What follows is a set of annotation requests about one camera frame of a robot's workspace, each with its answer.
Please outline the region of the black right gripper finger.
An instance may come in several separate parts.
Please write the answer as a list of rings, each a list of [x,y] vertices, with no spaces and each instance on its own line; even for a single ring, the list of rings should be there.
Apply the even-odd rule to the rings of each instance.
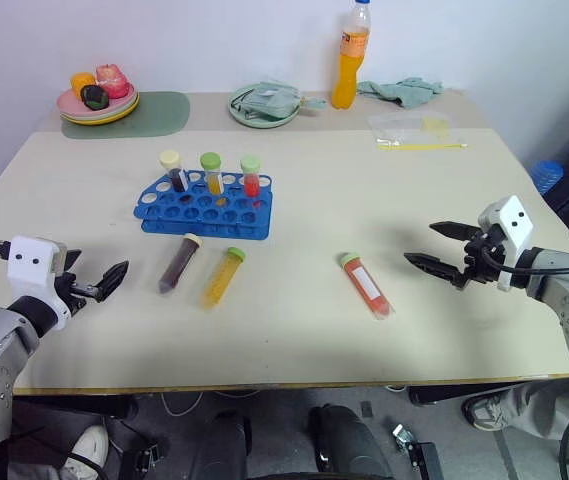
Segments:
[[[471,241],[481,234],[481,229],[477,226],[453,221],[435,222],[431,223],[429,227],[447,238],[459,241]]]
[[[454,265],[444,263],[439,258],[424,253],[405,253],[404,257],[424,273],[445,280],[458,289],[465,287],[465,276]]]

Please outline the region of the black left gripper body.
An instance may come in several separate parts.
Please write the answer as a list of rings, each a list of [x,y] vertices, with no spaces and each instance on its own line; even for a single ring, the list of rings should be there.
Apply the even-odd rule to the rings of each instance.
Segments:
[[[54,285],[58,297],[68,308],[71,317],[86,306],[87,298],[90,295],[90,286],[78,283],[75,274],[64,272],[55,279]]]

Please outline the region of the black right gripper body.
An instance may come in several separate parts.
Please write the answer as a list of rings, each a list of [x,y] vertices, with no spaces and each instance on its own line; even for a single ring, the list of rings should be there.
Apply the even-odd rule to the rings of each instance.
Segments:
[[[486,284],[498,280],[500,269],[493,264],[503,265],[506,239],[500,226],[491,226],[487,232],[479,227],[463,226],[462,239],[467,243],[464,247],[466,267],[462,273],[463,290],[469,282]]]

